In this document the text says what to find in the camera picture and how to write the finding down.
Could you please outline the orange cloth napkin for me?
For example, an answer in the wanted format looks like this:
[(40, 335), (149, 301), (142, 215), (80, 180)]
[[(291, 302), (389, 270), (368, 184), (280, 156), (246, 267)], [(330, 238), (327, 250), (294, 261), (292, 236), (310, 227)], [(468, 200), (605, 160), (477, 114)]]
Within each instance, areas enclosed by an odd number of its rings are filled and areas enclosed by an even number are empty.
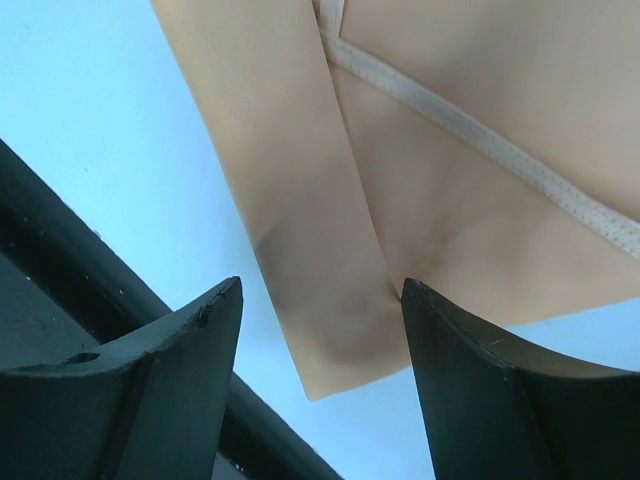
[(635, 1), (157, 1), (308, 398), (639, 294)]

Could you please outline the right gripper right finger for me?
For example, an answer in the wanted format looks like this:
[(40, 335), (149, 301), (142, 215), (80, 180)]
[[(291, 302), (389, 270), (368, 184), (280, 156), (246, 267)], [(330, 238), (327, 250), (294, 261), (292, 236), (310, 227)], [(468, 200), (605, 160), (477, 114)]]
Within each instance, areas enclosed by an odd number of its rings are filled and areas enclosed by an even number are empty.
[(529, 342), (408, 279), (402, 314), (439, 479), (635, 479), (639, 376)]

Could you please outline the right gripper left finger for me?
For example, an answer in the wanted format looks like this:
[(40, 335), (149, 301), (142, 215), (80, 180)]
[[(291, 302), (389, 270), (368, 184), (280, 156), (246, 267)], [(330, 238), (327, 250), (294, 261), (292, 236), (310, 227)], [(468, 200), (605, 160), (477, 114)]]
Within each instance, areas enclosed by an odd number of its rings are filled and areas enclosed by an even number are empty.
[(1, 374), (5, 479), (209, 479), (242, 316), (231, 277), (58, 364)]

